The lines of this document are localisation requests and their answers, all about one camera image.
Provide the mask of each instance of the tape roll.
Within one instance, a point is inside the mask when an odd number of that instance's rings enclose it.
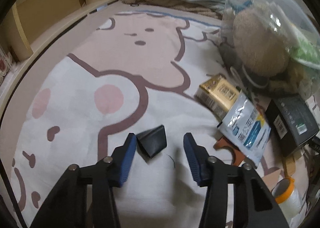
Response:
[[[299,191],[294,186],[293,178],[285,178],[277,183],[272,190],[272,195],[275,197],[287,222],[300,212],[302,200]]]

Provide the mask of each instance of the white packet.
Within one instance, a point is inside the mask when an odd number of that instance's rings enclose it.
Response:
[[[218,129],[258,166],[271,128],[242,91]]]

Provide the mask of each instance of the black cardboard box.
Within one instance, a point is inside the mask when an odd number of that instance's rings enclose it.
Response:
[[[284,157],[302,148],[319,132],[315,118],[300,95],[272,99],[266,117]]]

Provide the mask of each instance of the brown plush ball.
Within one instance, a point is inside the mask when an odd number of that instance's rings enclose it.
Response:
[[[287,68],[289,55],[284,38],[262,24],[252,8],[236,15],[233,40],[239,58],[257,75],[272,77]]]

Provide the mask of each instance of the pink circle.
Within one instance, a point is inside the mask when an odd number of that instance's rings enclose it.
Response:
[[[121,90],[110,84],[105,84],[94,93],[94,102],[102,114],[115,113],[123,105],[123,94]]]
[[[36,95],[32,106],[32,116],[35,119],[40,118],[44,114],[45,110],[47,109],[50,96],[51,92],[48,88],[43,89]]]

